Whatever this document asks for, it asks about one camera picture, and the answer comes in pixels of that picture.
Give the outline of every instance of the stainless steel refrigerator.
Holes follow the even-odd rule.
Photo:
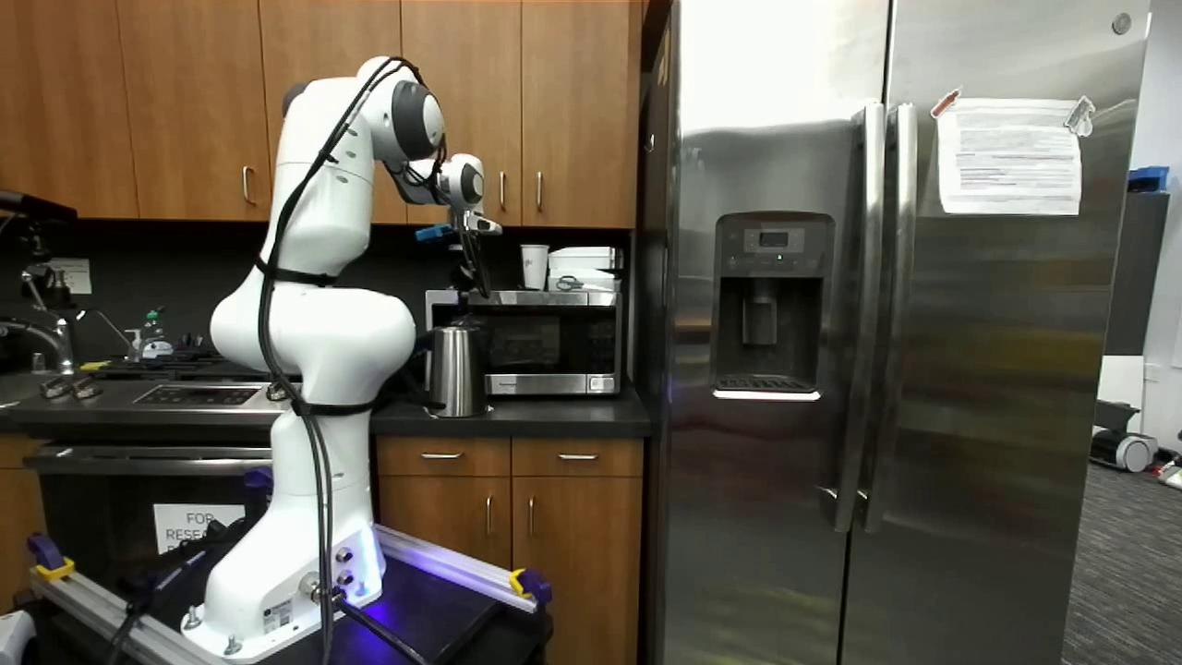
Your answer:
[[[672,0],[646,661],[1060,661],[1146,37],[1146,0]],[[973,162],[1001,199],[951,203],[948,105],[1077,105],[1077,155],[1034,185],[1010,143]]]

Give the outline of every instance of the paper sign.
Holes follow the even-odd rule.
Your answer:
[[[934,106],[938,199],[948,214],[1077,214],[1089,98],[961,98]]]
[[[235,502],[152,502],[156,553],[173,552],[181,541],[205,537],[210,522],[232,526],[248,515]]]

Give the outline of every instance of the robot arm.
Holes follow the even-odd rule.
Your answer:
[[[402,299],[333,287],[333,278],[370,246],[373,162],[406,203],[445,207],[479,278],[474,234],[496,228],[479,214],[479,160],[443,155],[443,143],[443,112],[402,58],[370,58],[354,79],[321,79],[289,98],[259,267],[210,320],[225,359],[289,392],[269,427],[269,510],[219,560],[184,622],[210,655],[261,661],[317,624],[333,629],[334,593],[346,605],[379,593],[370,406],[418,336]]]
[[[483,166],[445,155],[443,112],[402,58],[370,58],[354,79],[289,95],[261,263],[325,278],[354,263],[370,246],[373,162],[406,203],[445,207],[443,228],[463,241],[466,268],[479,275],[474,236],[499,234],[479,207]]]

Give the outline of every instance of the ice dispenser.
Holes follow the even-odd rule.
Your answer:
[[[829,222],[795,210],[725,214],[711,241],[711,395],[817,401]]]

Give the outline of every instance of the kitchen counter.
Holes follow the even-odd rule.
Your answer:
[[[204,392],[205,401],[177,406],[169,400],[144,406],[152,387]],[[282,401],[259,382],[97,382],[101,400],[49,401],[35,377],[0,377],[0,431],[44,440],[101,442],[266,442]],[[225,406],[220,392],[243,392],[248,401]],[[479,416],[433,416],[411,395],[391,395],[373,412],[375,435],[651,435],[637,395],[620,400],[499,400]]]

